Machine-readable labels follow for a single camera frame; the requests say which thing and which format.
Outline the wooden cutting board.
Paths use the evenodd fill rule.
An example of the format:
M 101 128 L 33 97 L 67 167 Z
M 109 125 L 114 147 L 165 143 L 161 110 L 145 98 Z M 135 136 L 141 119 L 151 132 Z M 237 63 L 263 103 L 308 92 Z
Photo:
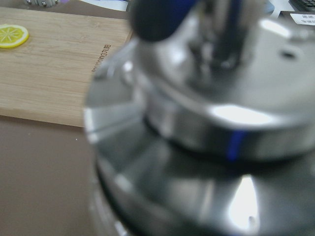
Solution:
M 130 38 L 127 20 L 2 7 L 30 36 L 0 51 L 0 113 L 81 127 L 86 91 L 103 60 Z

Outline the yellow lemon slice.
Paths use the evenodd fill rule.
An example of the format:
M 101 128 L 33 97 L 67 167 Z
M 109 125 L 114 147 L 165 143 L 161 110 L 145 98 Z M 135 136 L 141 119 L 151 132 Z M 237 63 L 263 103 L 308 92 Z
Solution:
M 0 47 L 15 48 L 29 38 L 28 30 L 20 25 L 3 24 L 0 26 Z

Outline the aluminium frame post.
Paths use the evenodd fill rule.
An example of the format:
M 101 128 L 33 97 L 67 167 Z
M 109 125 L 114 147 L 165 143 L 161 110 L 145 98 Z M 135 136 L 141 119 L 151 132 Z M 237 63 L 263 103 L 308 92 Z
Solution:
M 52 7 L 58 4 L 59 0 L 24 0 L 25 4 L 28 5 L 38 5 L 42 7 Z

